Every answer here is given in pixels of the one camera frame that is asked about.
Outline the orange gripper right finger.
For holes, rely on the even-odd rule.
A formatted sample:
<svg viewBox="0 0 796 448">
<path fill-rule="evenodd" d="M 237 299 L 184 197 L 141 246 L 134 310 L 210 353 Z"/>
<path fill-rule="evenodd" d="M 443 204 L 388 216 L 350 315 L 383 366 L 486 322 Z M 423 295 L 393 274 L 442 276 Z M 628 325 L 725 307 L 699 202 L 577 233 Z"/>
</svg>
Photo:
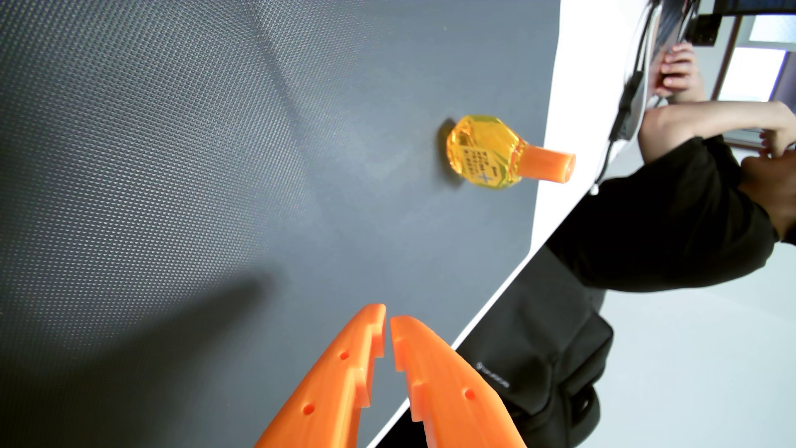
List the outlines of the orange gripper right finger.
<svg viewBox="0 0 796 448">
<path fill-rule="evenodd" d="M 498 393 L 450 345 L 414 317 L 392 317 L 390 328 L 428 447 L 526 447 Z"/>
</svg>

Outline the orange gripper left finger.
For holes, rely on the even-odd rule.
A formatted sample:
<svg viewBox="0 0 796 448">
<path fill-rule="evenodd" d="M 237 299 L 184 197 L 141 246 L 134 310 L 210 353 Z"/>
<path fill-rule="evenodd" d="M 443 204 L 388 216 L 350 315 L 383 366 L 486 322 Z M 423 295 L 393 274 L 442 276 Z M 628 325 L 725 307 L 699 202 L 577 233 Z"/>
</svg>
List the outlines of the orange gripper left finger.
<svg viewBox="0 0 796 448">
<path fill-rule="evenodd" d="M 386 306 L 367 304 L 339 331 L 255 447 L 356 447 L 384 352 Z"/>
</svg>

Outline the person's hand with curled fingers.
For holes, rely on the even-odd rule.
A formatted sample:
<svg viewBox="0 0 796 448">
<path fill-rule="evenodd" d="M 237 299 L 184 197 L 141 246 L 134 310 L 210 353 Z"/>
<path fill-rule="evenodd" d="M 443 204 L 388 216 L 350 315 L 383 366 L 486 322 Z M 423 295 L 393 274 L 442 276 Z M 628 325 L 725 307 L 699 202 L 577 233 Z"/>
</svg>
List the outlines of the person's hand with curled fingers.
<svg viewBox="0 0 796 448">
<path fill-rule="evenodd" d="M 672 45 L 661 56 L 653 76 L 652 93 L 670 105 L 709 99 L 694 47 L 689 42 Z"/>
</svg>

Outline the person's hand bent at wrist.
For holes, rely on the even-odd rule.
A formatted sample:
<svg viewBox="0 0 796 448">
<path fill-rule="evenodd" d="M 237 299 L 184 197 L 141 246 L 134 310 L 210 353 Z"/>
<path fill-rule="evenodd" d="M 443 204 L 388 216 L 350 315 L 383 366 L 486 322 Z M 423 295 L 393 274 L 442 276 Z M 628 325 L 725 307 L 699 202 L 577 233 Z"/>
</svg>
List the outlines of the person's hand bent at wrist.
<svg viewBox="0 0 796 448">
<path fill-rule="evenodd" d="M 761 103 L 760 110 L 757 127 L 760 128 L 762 154 L 770 158 L 782 157 L 795 142 L 795 115 L 780 101 Z"/>
</svg>

